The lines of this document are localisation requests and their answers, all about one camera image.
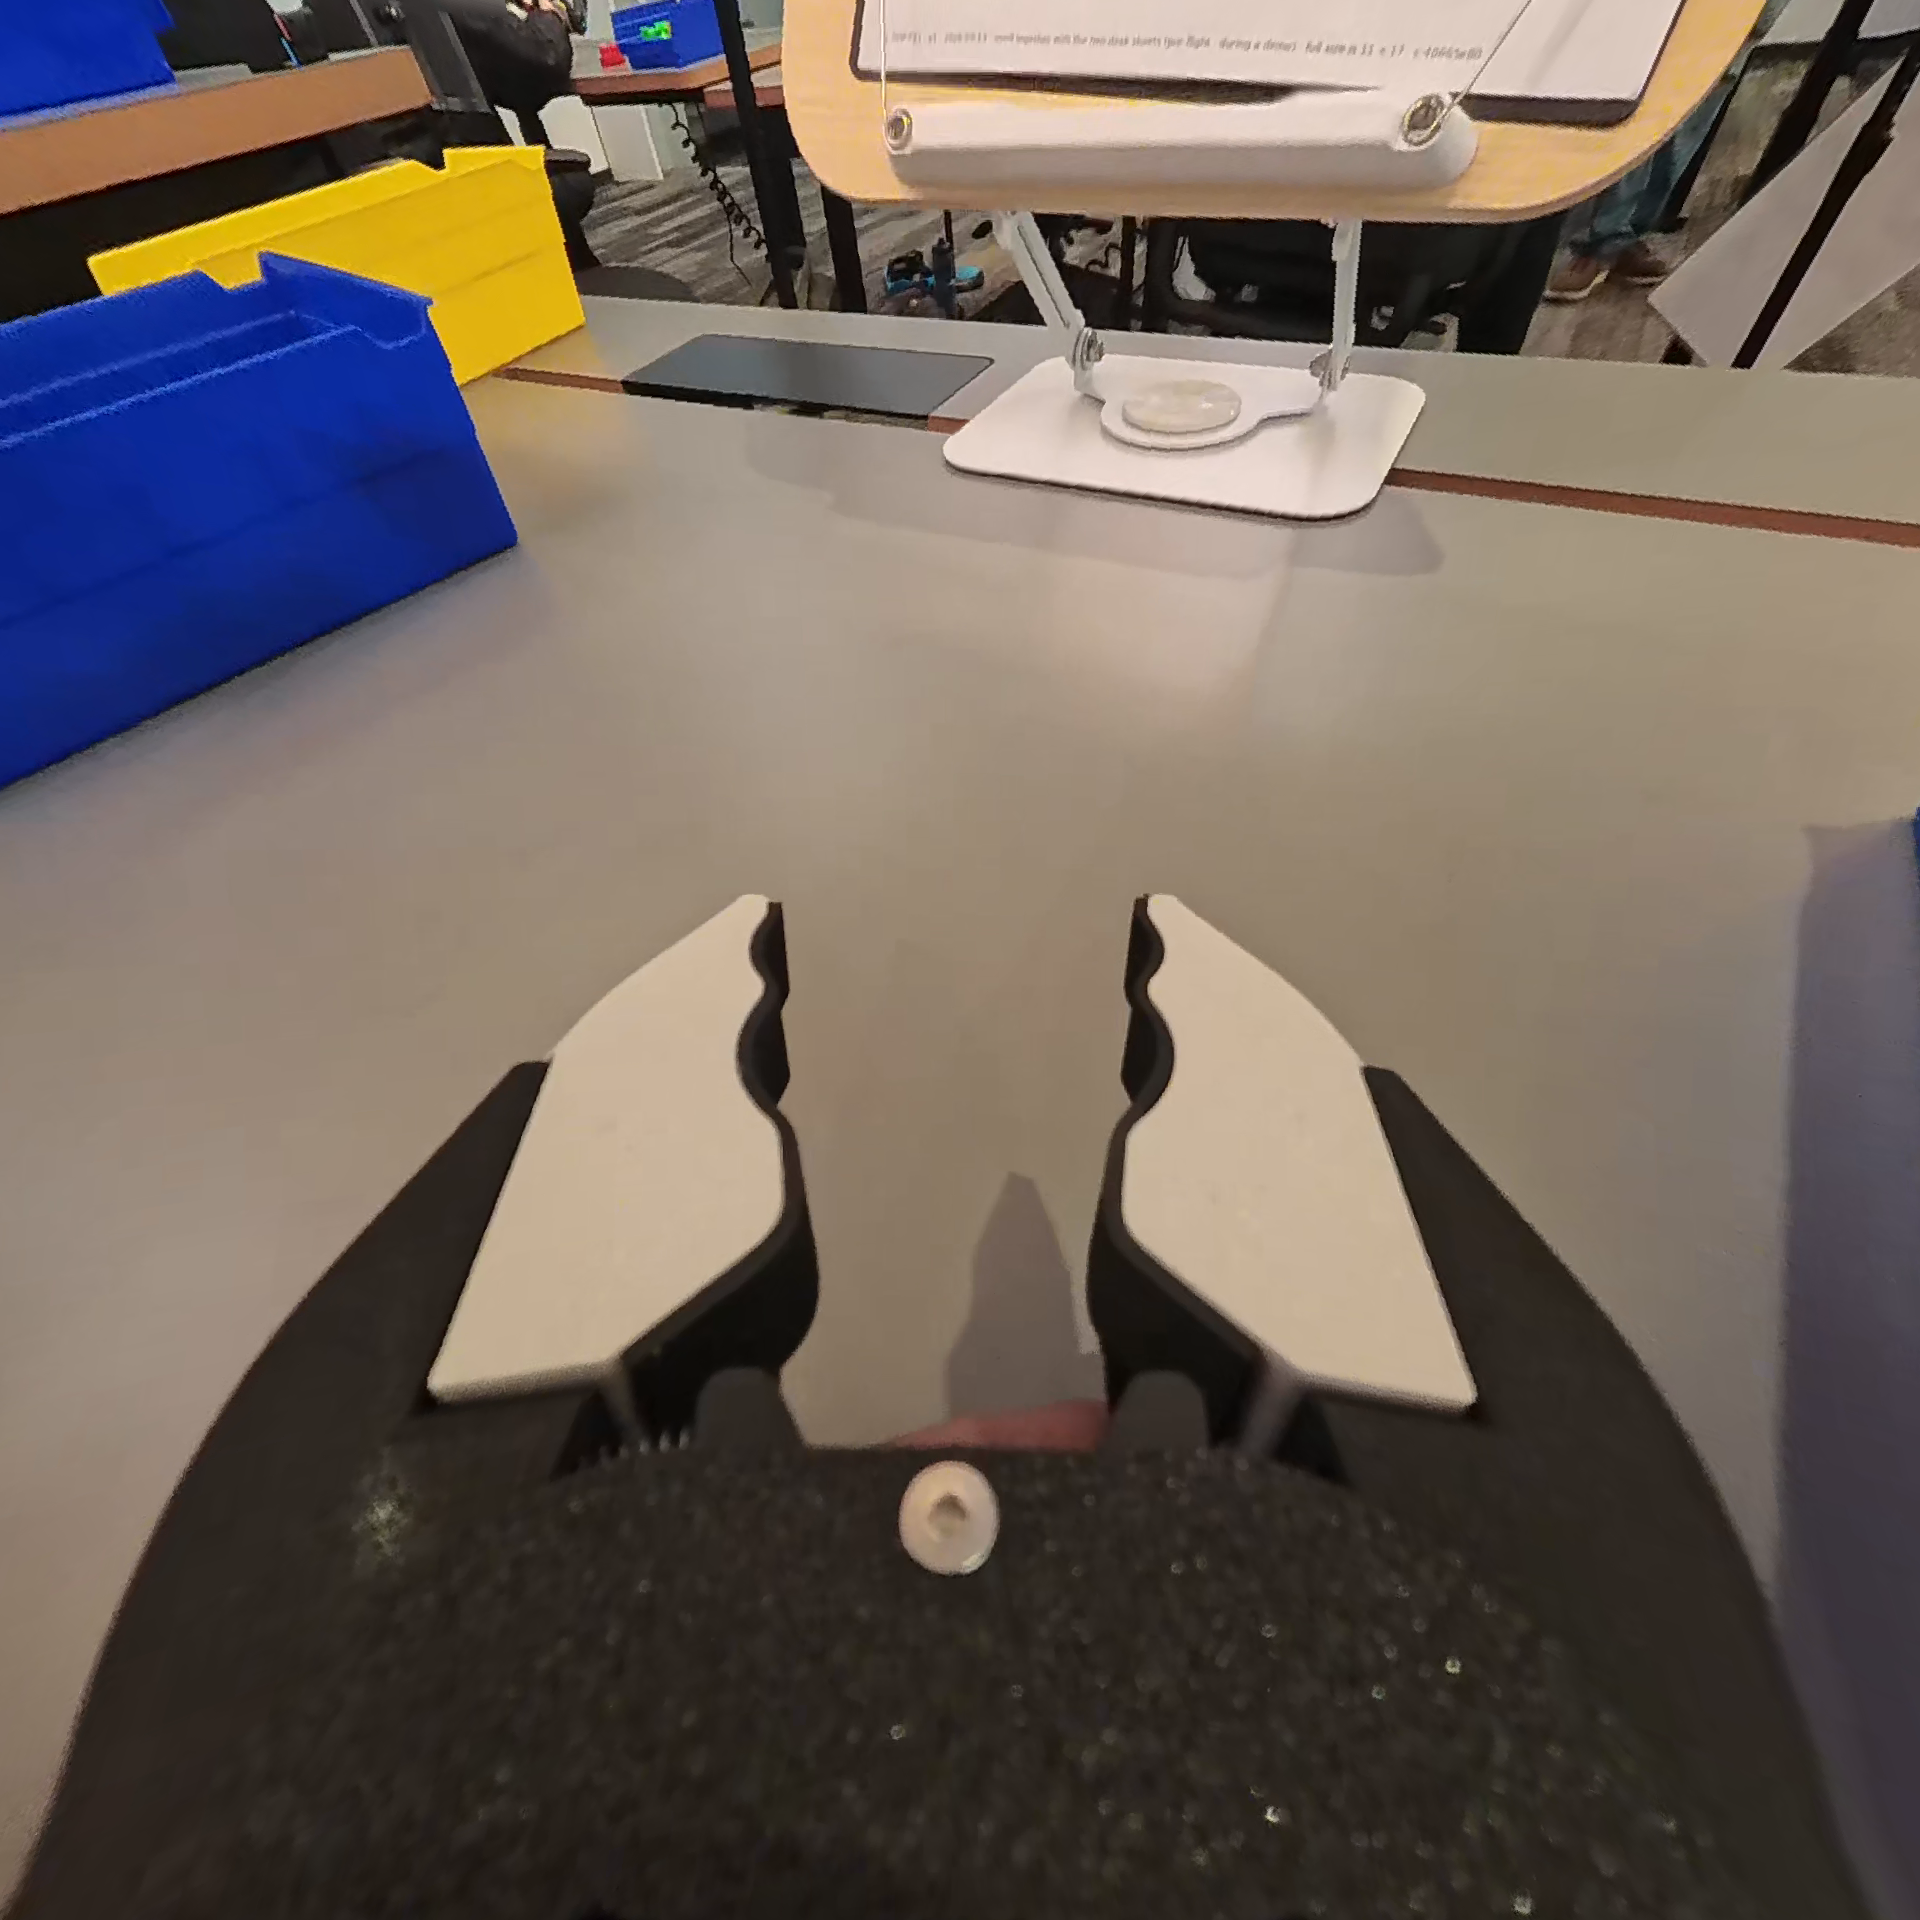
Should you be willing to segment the yellow plastic bin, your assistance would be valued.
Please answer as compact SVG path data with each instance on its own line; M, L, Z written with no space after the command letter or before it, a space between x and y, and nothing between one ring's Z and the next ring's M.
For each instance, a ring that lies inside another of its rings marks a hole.
M448 148L390 160L215 218L112 247L87 266L103 294L187 271L254 281L294 258L426 297L460 384L584 326L544 148Z

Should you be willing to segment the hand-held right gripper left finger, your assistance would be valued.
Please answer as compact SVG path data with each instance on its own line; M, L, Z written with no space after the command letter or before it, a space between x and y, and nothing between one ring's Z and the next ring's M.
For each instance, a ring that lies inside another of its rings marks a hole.
M431 1359L438 1406L779 1377L819 1309L782 904L738 895L555 1044Z

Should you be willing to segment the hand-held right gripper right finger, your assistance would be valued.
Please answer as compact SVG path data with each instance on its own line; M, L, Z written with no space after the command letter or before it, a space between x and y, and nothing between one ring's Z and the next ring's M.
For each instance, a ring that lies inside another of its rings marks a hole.
M1459 1417L1478 1389L1358 1048L1176 895L1133 903L1125 1108L1087 1244L1110 1402L1208 1420L1309 1397Z

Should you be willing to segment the printed instruction sheet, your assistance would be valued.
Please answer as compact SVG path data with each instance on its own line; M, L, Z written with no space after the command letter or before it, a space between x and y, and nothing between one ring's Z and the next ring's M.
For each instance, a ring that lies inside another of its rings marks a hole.
M867 79L1420 89L1478 119L1630 117L1679 2L868 2Z

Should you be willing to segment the wooden side table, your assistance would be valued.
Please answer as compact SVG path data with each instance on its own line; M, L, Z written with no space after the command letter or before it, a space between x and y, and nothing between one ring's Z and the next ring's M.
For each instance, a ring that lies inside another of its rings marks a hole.
M431 103L415 54L384 46L267 76L19 114L3 126L3 212L184 173Z

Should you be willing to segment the black flat panel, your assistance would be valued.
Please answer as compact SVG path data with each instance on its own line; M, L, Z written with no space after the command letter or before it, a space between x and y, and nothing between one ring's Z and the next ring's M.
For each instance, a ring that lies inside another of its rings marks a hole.
M709 330L626 372L620 389L650 399L924 424L990 368L983 353Z

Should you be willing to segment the small blue bin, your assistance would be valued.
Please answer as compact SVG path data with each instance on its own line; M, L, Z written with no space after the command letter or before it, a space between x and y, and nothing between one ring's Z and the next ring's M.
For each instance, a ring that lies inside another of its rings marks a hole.
M726 54L715 2L613 5L610 31L635 72L683 72Z

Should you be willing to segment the white angled panel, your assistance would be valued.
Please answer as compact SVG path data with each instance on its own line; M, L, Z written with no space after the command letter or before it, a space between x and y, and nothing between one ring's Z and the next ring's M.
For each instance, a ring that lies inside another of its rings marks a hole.
M1839 167L1877 117L1892 78L1816 132L1781 176L1739 207L1650 294L1698 362L1735 368L1736 352L1804 247ZM1890 122L1890 143L1838 207L1792 300L1771 325L1759 368L1782 368L1827 338L1918 263L1918 90Z

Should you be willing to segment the blue plastic bin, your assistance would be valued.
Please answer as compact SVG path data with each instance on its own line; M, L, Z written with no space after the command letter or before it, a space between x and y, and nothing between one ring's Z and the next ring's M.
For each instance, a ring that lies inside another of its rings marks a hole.
M166 89L162 2L4 2L3 117Z
M261 258L3 326L3 783L516 546L429 318Z

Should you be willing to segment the white book stand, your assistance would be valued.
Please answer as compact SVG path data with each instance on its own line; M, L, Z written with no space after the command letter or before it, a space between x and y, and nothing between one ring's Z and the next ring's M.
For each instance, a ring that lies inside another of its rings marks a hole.
M1467 170L1478 130L1426 89L1293 89L1268 103L1141 103L1040 110L882 100L880 135L911 184L1258 184L1312 209ZM1374 504L1424 398L1405 378L1351 372L1360 218L1331 218L1331 343L1309 368L1222 368L1107 357L1067 292L1038 218L994 212L1059 357L965 423L944 447L965 476L1271 521L1338 521Z

